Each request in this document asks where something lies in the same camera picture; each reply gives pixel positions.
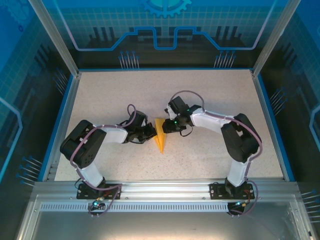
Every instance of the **yellow paper cone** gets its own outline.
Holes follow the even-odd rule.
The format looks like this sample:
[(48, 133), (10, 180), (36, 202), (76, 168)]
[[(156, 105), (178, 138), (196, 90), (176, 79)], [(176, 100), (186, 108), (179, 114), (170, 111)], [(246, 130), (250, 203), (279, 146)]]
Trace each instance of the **yellow paper cone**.
[(154, 137), (154, 140), (155, 140), (155, 143), (158, 145), (159, 150), (162, 154), (164, 153), (165, 140), (166, 140), (166, 134), (162, 129), (162, 125), (164, 124), (164, 122), (165, 122), (164, 118), (155, 119), (155, 130), (156, 130), (157, 136)]

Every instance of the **blue frame border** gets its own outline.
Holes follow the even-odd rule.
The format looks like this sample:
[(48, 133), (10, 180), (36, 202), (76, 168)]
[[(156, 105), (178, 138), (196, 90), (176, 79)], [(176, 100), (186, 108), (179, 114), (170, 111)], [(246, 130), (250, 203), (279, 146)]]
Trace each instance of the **blue frame border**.
[(170, 70), (252, 70), (251, 67), (214, 68), (214, 67), (158, 67), (158, 68), (80, 68), (80, 72), (133, 72), (133, 71), (170, 71)]
[(279, 144), (280, 152), (281, 152), (281, 155), (283, 158), (284, 167), (285, 167), (285, 170), (288, 174), (289, 181), (295, 182), (296, 180), (295, 180), (294, 174), (293, 174), (291, 166), (290, 166), (290, 162), (289, 162), (288, 155), (287, 155), (287, 152), (286, 152), (286, 149), (284, 146), (284, 142), (282, 141), (282, 138), (281, 138), (281, 135), (279, 132), (279, 128), (277, 125), (277, 121), (276, 121), (274, 112), (272, 111), (271, 104), (270, 104), (270, 101), (268, 98), (268, 94), (267, 94), (267, 91), (266, 91), (266, 88), (265, 88), (265, 85), (264, 85), (264, 82), (262, 80), (260, 73), (258, 74), (257, 78), (258, 78), (259, 84), (261, 86), (263, 98), (265, 100), (265, 104), (266, 104), (266, 107), (267, 107), (267, 110), (268, 110), (268, 113), (269, 113), (269, 116), (271, 119), (271, 123), (272, 123), (273, 129), (274, 129), (274, 132), (275, 132), (275, 137), (276, 137), (278, 144)]
[(40, 169), (40, 173), (39, 173), (39, 176), (38, 176), (38, 182), (42, 182), (42, 179), (43, 179), (43, 177), (45, 175), (47, 164), (49, 162), (50, 153), (51, 153), (51, 150), (52, 150), (52, 147), (53, 147), (56, 135), (57, 135), (57, 131), (58, 131), (58, 127), (59, 127), (59, 124), (60, 124), (60, 121), (61, 121), (62, 113), (64, 112), (64, 109), (65, 109), (65, 106), (66, 106), (66, 102), (67, 102), (67, 98), (68, 98), (69, 91), (70, 91), (71, 84), (72, 84), (73, 80), (74, 80), (74, 76), (71, 74), (70, 78), (69, 78), (69, 81), (68, 81), (68, 85), (66, 86), (66, 89), (65, 89), (65, 93), (63, 95), (63, 99), (62, 99), (62, 102), (61, 102), (61, 106), (60, 106), (58, 115), (57, 115), (56, 120), (55, 120), (55, 124), (54, 124), (53, 130), (52, 130), (52, 134), (51, 134), (51, 137), (50, 137), (50, 141), (49, 141), (48, 147), (47, 147), (45, 155), (44, 155), (42, 167)]

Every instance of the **black mounting bracket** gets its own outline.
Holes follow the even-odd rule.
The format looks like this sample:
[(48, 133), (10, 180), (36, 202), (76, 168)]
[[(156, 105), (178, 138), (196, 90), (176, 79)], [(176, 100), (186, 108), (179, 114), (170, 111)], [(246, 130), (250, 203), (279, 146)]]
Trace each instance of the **black mounting bracket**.
[(245, 190), (248, 190), (250, 193), (250, 199), (255, 199), (255, 193), (252, 184), (244, 182), (232, 196), (226, 190), (225, 183), (214, 182), (209, 184), (209, 193), (211, 200), (247, 200), (249, 197), (246, 194)]
[[(118, 184), (108, 184), (106, 183), (103, 188), (110, 188), (110, 187), (114, 187)], [(105, 200), (112, 200), (115, 196), (115, 194), (117, 193), (118, 188), (109, 190), (109, 194), (106, 195), (104, 197)], [(102, 195), (104, 195), (104, 193), (106, 193), (108, 191), (98, 191), (98, 190), (94, 190), (91, 187), (89, 187), (87, 184), (85, 183), (81, 183), (79, 184), (77, 193), (76, 193), (76, 199), (89, 199), (89, 200), (95, 200), (99, 197), (101, 197)], [(121, 196), (121, 191), (117, 194), (117, 196), (115, 197), (116, 200), (119, 200)]]

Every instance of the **work surface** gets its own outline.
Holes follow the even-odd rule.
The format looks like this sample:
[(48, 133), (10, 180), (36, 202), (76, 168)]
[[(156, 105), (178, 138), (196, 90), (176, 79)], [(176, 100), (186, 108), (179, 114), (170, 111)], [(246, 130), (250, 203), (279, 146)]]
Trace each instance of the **work surface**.
[[(192, 90), (209, 111), (235, 116), (246, 114), (262, 139), (263, 153), (254, 160), (249, 177), (282, 177), (266, 120), (249, 70), (170, 70), (85, 72), (75, 98), (67, 135), (83, 119), (101, 125), (129, 118), (127, 105), (154, 118), (168, 118), (164, 109), (172, 95)], [(200, 105), (191, 93), (180, 94), (189, 105)], [(181, 137), (166, 136), (164, 154), (154, 139), (144, 144), (102, 144), (95, 158), (107, 180), (174, 180), (225, 178), (231, 165), (222, 135), (201, 127)], [(55, 180), (79, 177), (61, 155)]]

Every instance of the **metal frame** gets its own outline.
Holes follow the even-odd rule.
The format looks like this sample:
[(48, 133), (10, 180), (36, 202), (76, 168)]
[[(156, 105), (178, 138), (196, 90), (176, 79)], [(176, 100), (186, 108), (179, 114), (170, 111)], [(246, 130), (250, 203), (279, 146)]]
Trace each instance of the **metal frame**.
[[(51, 40), (59, 51), (70, 72), (74, 76), (78, 76), (79, 70), (45, 6), (41, 2), (41, 0), (29, 0), (29, 2), (32, 5), (37, 16), (39, 17), (41, 23), (45, 27), (47, 33), (49, 34)], [(317, 236), (312, 229), (307, 211), (304, 207), (300, 195), (298, 184), (296, 182), (287, 182), (290, 177), (287, 173), (277, 136), (268, 112), (266, 100), (263, 97), (262, 89), (258, 81), (259, 72), (267, 61), (278, 39), (281, 37), (285, 27), (290, 21), (299, 3), (300, 0), (288, 0), (287, 5), (285, 6), (266, 45), (261, 51), (261, 54), (259, 55), (253, 67), (252, 73), (253, 82), (255, 84), (261, 107), (271, 133), (271, 138), (275, 145), (276, 154), (286, 181), (280, 178), (253, 178), (253, 180), (257, 183), (259, 189), (258, 202), (287, 202), (290, 204), (292, 214), (291, 218), (296, 225), (296, 234), (298, 234), (301, 239), (307, 240), (310, 239), (309, 231), (311, 231), (313, 237), (316, 238)], [(72, 106), (76, 98), (79, 80), (80, 76), (77, 78), (77, 81), (74, 81), (74, 84), (72, 84), (71, 86), (70, 93), (68, 94), (56, 138), (52, 145), (52, 151), (49, 156), (49, 162), (45, 170), (44, 179), (47, 179), (51, 165), (55, 164), (59, 160), (58, 145), (59, 142), (61, 142), (61, 140), (64, 138), (67, 131)], [(206, 205), (220, 204), (222, 206), (225, 206), (224, 204), (228, 202), (227, 200), (210, 200), (209, 184), (213, 182), (223, 183), (224, 179), (190, 179), (178, 181), (162, 180), (135, 182), (122, 181), (123, 187), (121, 198), (120, 200), (116, 200), (114, 204), (125, 205), (127, 203), (139, 203), (141, 206), (147, 206), (150, 203), (170, 203), (174, 206), (185, 203), (201, 206), (205, 203)], [(60, 208), (61, 204), (68, 206), (78, 206), (79, 204), (84, 204), (84, 206), (86, 206), (90, 202), (91, 201), (88, 200), (76, 199), (76, 190), (74, 188), (73, 182), (36, 182), (25, 212), (25, 216), (21, 223), (17, 239), (32, 239), (39, 213), (41, 211), (45, 211), (42, 206), (56, 204), (58, 207), (55, 208), (54, 211), (61, 212), (65, 211), (64, 208)], [(86, 211), (86, 208), (73, 210), (73, 212), (83, 211)], [(141, 208), (139, 211), (145, 212), (146, 209)]]
[(72, 58), (64, 40), (62, 39), (56, 25), (54, 24), (54, 21), (50, 17), (45, 5), (41, 0), (29, 0), (29, 3), (31, 4), (35, 14), (38, 16), (40, 22), (48, 33), (69, 71), (73, 76), (77, 77), (79, 72), (78, 67)]
[(46, 166), (45, 165), (42, 166), (43, 168), (45, 168), (45, 170), (44, 170), (44, 174), (42, 176), (42, 179), (39, 179), (39, 181), (47, 181), (52, 165), (58, 166), (60, 155), (61, 155), (61, 153), (59, 151), (59, 147), (66, 136), (66, 132), (68, 129), (72, 109), (73, 109), (76, 95), (77, 95), (77, 91), (78, 91), (80, 78), (81, 78), (81, 73), (79, 73), (77, 77), (74, 76), (72, 79), (72, 82), (71, 82), (70, 89), (68, 90), (68, 92), (65, 93), (65, 94), (67, 94), (67, 97), (65, 100), (64, 107), (61, 106), (61, 107), (63, 107), (61, 119), (58, 124), (57, 131), (56, 131), (55, 138), (53, 140), (51, 149), (47, 150), (47, 152), (49, 152), (48, 160), (47, 160)]
[(268, 100), (264, 97), (263, 90), (262, 90), (262, 87), (261, 87), (259, 79), (258, 79), (258, 75), (252, 74), (252, 80), (253, 80), (255, 90), (257, 92), (257, 95), (258, 95), (258, 98), (260, 101), (260, 105), (261, 105), (261, 108), (262, 108), (262, 111), (263, 111), (263, 114), (265, 117), (266, 124), (268, 126), (268, 129), (269, 129), (269, 132), (271, 135), (271, 139), (272, 139), (272, 142), (273, 142), (273, 145), (275, 148), (275, 153), (276, 153), (276, 156), (278, 158), (278, 161), (279, 161), (282, 173), (283, 173), (283, 177), (286, 181), (292, 181), (293, 180), (292, 179), (293, 178), (292, 171), (291, 171), (291, 169), (287, 169), (286, 164), (285, 164), (285, 160), (284, 160), (284, 155), (286, 155), (286, 152), (281, 151), (280, 142), (277, 138), (276, 130), (275, 130), (275, 127), (274, 127), (272, 120), (271, 120), (271, 114), (273, 114), (273, 113), (268, 110), (268, 107), (267, 107)]
[(258, 59), (253, 66), (253, 75), (256, 77), (260, 73), (262, 67), (269, 58), (272, 50), (277, 44), (279, 38), (283, 34), (287, 24), (289, 23), (291, 17), (295, 13), (301, 0), (288, 0), (286, 6), (284, 7), (278, 21), (276, 22), (265, 46), (263, 47)]
[[(296, 232), (302, 240), (310, 239), (308, 229), (308, 215), (305, 212), (302, 198), (296, 182), (286, 182), (279, 178), (253, 178), (259, 189), (258, 202), (287, 202), (291, 206), (292, 219), (295, 221)], [(123, 206), (134, 204), (145, 206), (134, 212), (150, 212), (150, 204), (161, 204), (164, 206), (212, 206), (226, 204), (227, 200), (210, 200), (209, 184), (213, 182), (223, 183), (224, 179), (203, 179), (203, 180), (161, 180), (161, 181), (123, 181), (120, 200), (115, 204)], [(62, 182), (36, 182), (26, 214), (23, 218), (18, 240), (32, 239), (40, 212), (47, 212), (45, 205), (53, 206), (51, 212), (86, 212), (86, 207), (78, 208), (79, 204), (89, 204), (91, 200), (77, 200), (74, 183)], [(72, 211), (61, 206), (69, 206)], [(133, 212), (129, 207), (120, 212)], [(159, 212), (174, 212), (172, 210), (161, 210)], [(209, 208), (183, 209), (179, 212), (226, 212), (212, 211)]]

